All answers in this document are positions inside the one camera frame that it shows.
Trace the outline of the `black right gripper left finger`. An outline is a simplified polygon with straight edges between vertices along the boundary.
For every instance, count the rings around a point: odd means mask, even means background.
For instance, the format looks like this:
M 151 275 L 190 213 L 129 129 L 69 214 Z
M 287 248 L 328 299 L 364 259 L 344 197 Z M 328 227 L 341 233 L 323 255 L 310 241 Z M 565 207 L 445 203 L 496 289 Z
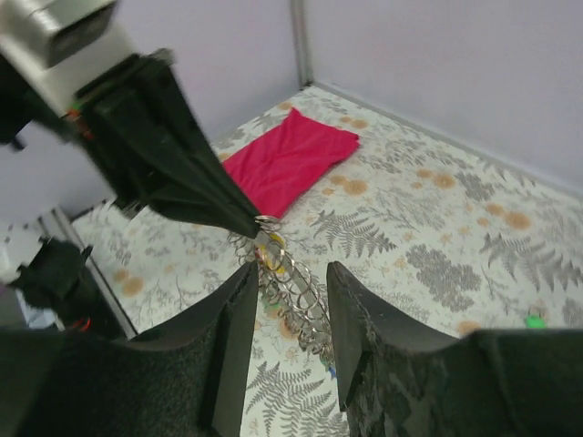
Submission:
M 3 330 L 4 436 L 236 436 L 258 266 L 132 340 Z

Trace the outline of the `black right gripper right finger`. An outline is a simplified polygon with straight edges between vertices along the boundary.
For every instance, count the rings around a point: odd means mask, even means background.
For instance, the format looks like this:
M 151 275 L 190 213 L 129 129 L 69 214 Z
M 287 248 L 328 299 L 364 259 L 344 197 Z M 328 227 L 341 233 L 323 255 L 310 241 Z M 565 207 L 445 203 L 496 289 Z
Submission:
M 582 333 L 455 338 L 327 268 L 339 406 L 353 436 L 579 436 Z

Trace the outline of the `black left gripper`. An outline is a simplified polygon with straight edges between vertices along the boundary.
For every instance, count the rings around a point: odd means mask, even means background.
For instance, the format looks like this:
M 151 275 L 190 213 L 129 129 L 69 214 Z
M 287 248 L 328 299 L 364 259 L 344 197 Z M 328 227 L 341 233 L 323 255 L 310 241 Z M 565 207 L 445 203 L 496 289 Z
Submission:
M 259 211 L 227 174 L 173 75 L 169 49 L 133 54 L 76 93 L 67 114 L 121 209 L 255 238 Z

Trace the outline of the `green tagged key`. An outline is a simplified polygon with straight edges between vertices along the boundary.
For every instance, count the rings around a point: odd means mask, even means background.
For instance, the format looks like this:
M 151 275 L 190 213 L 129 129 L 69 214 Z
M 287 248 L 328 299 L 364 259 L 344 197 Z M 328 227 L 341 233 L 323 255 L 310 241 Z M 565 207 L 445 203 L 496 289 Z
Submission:
M 547 322 L 542 316 L 529 314 L 525 317 L 525 325 L 530 329 L 545 329 Z

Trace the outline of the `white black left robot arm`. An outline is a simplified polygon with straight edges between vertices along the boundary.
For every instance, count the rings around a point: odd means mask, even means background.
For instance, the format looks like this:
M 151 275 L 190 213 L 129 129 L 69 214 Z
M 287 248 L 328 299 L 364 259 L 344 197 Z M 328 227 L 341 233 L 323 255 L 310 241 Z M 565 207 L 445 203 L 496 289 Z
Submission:
M 62 116 L 7 62 L 1 64 L 1 141 L 37 123 L 82 147 L 126 215 L 150 208 L 178 222 L 252 239 L 258 210 L 228 175 L 160 49 L 134 54 L 79 88 Z M 112 315 L 87 267 L 90 249 L 14 226 L 1 229 L 1 282 L 66 327 L 109 334 Z

